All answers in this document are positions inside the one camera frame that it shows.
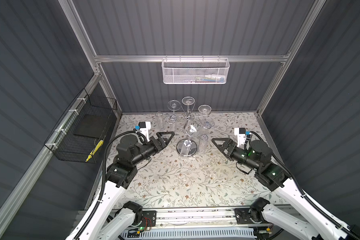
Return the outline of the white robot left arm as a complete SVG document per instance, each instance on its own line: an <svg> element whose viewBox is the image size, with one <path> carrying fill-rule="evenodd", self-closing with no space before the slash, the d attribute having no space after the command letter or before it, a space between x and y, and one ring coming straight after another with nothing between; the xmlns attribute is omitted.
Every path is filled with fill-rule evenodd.
<svg viewBox="0 0 360 240"><path fill-rule="evenodd" d="M174 136L174 132L158 132L155 137L148 139L137 130L132 130L111 139L111 143L120 140L118 155L109 166L103 161L101 190L67 239L116 240L128 227L138 226L143 218L143 210L141 205L133 202L124 204L110 222L107 219L137 175L137 165L164 150Z"/></svg>

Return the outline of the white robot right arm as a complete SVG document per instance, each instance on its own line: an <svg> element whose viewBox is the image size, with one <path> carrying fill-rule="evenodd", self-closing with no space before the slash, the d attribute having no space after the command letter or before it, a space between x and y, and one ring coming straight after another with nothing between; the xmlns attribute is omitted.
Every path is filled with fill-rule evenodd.
<svg viewBox="0 0 360 240"><path fill-rule="evenodd" d="M280 210L270 201L258 198L250 206L251 220L274 224L300 240L360 240L360 227L349 225L331 214L310 197L299 185L296 177L280 161L261 137L250 131L244 144L230 138L213 138L212 143L230 161L249 168L254 177L269 191L281 196L302 217L300 219Z"/></svg>

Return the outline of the chrome wine glass rack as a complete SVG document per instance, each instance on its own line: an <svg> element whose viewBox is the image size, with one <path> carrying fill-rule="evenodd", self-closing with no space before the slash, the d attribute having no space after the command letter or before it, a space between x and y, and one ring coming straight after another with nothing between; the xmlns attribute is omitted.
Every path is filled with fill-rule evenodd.
<svg viewBox="0 0 360 240"><path fill-rule="evenodd" d="M194 105L195 102L188 99L188 102L191 103L180 103L177 100L170 100L168 102L168 109L172 111L171 114L167 115L165 122L170 125L170 128L175 127L178 122L178 118L183 118L186 120L183 133L185 137L181 139L176 146L176 150L180 157L188 158L194 156L198 151L198 145L193 140L200 131L201 123L196 121L196 118L202 118L208 116L212 108L209 105L200 105L198 111L200 116L195 116L190 109L190 106Z"/></svg>

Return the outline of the items in white basket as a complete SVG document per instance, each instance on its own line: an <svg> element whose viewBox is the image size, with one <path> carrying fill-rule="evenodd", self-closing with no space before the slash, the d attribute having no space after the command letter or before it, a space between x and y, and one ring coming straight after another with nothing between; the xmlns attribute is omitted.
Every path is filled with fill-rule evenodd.
<svg viewBox="0 0 360 240"><path fill-rule="evenodd" d="M225 75L204 75L204 76L189 76L184 80L186 83L222 83L226 82Z"/></svg>

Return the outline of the yellow black tool in basket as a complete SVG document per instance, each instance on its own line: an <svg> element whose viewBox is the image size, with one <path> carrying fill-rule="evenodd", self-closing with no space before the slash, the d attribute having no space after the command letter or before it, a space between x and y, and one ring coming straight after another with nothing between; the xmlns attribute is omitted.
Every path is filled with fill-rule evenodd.
<svg viewBox="0 0 360 240"><path fill-rule="evenodd" d="M89 161L96 161L96 153L97 151L103 146L104 140L100 140L97 145L91 150L91 152L88 154L88 157L86 158L85 162L88 163Z"/></svg>

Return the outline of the black pad in basket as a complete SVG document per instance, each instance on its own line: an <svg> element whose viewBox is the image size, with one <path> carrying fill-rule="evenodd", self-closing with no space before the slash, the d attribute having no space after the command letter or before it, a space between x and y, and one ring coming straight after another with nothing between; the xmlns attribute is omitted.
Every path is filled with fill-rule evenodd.
<svg viewBox="0 0 360 240"><path fill-rule="evenodd" d="M107 125L108 119L96 115L84 115L74 130L74 135L92 139L99 139Z"/></svg>

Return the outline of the white ventilated cover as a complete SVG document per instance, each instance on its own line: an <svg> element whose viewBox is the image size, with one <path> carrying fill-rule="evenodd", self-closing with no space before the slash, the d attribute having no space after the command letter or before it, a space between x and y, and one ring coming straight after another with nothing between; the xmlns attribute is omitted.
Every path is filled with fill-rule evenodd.
<svg viewBox="0 0 360 240"><path fill-rule="evenodd" d="M255 240L254 230L251 228L188 228L188 229L153 229L140 234L124 231L124 240L212 240L212 239L249 239Z"/></svg>

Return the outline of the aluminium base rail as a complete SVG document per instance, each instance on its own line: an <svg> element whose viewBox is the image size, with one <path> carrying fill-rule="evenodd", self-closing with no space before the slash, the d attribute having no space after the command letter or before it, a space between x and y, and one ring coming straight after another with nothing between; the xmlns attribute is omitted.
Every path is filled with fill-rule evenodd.
<svg viewBox="0 0 360 240"><path fill-rule="evenodd" d="M120 209L100 204L95 210L89 208L78 213L80 230L84 224L86 231L100 232L106 224L112 221L122 221L132 228L168 227L168 226L206 226L206 225L243 225L248 227L277 226L288 230L305 229L308 223L290 205L272 204L264 207L256 216L254 206L229 207L194 207L194 208L156 208L147 209L141 205L128 202Z"/></svg>

